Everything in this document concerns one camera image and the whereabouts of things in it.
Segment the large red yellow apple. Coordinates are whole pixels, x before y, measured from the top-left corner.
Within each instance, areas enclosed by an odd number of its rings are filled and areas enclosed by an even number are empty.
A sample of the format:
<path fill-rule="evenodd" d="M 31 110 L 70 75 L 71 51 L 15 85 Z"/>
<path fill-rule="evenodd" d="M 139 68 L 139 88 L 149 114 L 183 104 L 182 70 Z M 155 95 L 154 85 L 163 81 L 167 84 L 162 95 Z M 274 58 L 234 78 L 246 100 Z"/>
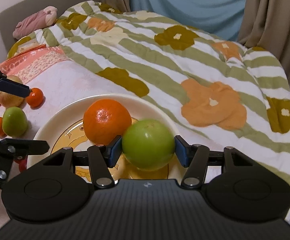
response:
<path fill-rule="evenodd" d="M 25 98 L 9 94 L 0 90 L 0 105 L 5 108 L 19 107 Z"/>

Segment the red cherry tomato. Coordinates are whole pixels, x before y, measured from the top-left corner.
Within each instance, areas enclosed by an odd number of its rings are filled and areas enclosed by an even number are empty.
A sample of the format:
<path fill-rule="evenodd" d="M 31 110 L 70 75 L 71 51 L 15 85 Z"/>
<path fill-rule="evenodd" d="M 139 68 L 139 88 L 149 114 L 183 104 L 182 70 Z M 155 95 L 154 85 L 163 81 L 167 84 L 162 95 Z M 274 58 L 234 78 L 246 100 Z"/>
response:
<path fill-rule="evenodd" d="M 19 165 L 20 173 L 27 170 L 27 156 L 25 156 L 24 159 L 14 159 L 14 161 Z"/>

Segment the right beige curtain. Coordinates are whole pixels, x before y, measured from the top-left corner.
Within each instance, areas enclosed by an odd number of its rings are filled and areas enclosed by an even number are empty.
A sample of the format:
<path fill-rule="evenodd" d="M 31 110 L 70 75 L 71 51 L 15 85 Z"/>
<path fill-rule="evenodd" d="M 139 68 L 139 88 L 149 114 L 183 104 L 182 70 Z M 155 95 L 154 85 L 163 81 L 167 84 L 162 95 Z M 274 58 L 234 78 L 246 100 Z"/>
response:
<path fill-rule="evenodd" d="M 272 53 L 290 85 L 290 0 L 246 0 L 238 41 Z"/>

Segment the pink plush toy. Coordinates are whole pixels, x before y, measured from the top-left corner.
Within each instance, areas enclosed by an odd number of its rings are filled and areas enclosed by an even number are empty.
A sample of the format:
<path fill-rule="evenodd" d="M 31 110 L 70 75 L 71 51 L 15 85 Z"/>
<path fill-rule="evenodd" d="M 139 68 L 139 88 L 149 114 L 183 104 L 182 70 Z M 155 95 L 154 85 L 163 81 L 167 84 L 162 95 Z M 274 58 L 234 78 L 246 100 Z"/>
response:
<path fill-rule="evenodd" d="M 57 19 L 57 11 L 58 9 L 56 7 L 48 6 L 28 16 L 16 25 L 13 31 L 13 37 L 16 40 L 20 40 L 35 30 L 44 29 L 53 25 Z"/>

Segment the blue hanging sheet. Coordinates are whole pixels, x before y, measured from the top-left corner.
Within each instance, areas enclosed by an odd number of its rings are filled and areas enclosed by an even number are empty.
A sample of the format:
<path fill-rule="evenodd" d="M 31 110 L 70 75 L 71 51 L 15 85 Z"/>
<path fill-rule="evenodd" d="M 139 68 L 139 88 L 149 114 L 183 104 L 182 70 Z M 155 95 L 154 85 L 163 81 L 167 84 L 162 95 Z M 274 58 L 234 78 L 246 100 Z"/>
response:
<path fill-rule="evenodd" d="M 246 0 L 130 0 L 133 11 L 158 13 L 177 22 L 237 41 Z"/>

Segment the green striped floral quilt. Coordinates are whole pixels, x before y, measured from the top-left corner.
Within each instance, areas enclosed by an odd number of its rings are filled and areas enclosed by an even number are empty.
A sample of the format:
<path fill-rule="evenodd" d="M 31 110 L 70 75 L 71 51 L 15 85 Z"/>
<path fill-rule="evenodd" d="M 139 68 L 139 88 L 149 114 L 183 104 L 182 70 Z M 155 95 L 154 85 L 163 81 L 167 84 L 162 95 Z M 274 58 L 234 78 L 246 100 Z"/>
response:
<path fill-rule="evenodd" d="M 74 62 L 163 110 L 175 123 L 220 146 L 233 146 L 290 185 L 290 87 L 280 62 L 147 12 L 81 2 L 54 25 L 16 42 L 2 70 L 27 77 L 16 50 L 61 49 Z"/>

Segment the pink floral cloth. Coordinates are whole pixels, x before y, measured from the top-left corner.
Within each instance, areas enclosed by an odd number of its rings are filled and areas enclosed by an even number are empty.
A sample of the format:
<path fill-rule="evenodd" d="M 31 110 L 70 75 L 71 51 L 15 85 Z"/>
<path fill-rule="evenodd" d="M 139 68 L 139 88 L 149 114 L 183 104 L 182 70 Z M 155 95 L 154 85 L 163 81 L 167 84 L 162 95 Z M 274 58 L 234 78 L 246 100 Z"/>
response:
<path fill-rule="evenodd" d="M 29 120 L 29 129 L 22 139 L 33 139 L 39 128 L 57 111 L 74 101 L 98 94 L 132 94 L 71 60 L 54 64 L 29 81 L 28 85 L 41 89 L 45 102 L 39 109 L 31 109 L 25 105 L 24 112 Z M 3 207 L 0 190 L 0 228 L 8 221 L 9 217 Z"/>

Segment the cream cartoon bear plate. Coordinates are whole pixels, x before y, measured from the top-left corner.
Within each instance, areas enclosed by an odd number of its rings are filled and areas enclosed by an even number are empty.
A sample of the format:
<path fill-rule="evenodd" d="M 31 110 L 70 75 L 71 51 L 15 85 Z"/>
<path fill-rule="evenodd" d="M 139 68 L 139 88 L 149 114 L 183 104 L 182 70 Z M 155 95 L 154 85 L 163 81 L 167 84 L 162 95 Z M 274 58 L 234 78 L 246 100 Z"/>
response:
<path fill-rule="evenodd" d="M 119 157 L 109 171 L 119 179 L 176 179 L 185 174 L 174 154 L 174 122 L 158 107 L 127 95 L 98 95 L 78 100 L 54 115 L 35 138 L 48 142 L 44 155 L 30 155 L 27 167 L 64 147 L 75 152 L 110 145 L 116 136 Z"/>

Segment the green apple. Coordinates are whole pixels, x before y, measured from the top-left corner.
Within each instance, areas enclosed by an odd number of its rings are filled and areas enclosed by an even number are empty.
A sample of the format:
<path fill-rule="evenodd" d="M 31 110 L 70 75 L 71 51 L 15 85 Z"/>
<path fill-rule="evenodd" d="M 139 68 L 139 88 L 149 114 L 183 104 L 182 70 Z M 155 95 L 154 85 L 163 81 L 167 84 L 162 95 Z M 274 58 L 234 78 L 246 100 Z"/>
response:
<path fill-rule="evenodd" d="M 156 171 L 174 156 L 175 142 L 170 129 L 154 119 L 132 124 L 122 137 L 122 151 L 127 161 L 139 170 Z"/>
<path fill-rule="evenodd" d="M 19 107 L 9 107 L 2 117 L 2 129 L 7 136 L 18 138 L 28 128 L 27 116 Z"/>

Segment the large orange front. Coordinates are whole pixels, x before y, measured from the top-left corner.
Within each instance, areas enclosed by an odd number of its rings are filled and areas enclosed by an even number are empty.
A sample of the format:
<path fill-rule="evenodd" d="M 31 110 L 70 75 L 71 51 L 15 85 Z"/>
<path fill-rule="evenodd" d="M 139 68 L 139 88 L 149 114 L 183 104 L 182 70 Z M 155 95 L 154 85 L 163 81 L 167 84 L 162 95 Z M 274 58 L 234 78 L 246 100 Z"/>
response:
<path fill-rule="evenodd" d="M 109 144 L 117 135 L 123 135 L 131 124 L 128 110 L 112 99 L 95 101 L 83 116 L 85 135 L 94 144 Z"/>

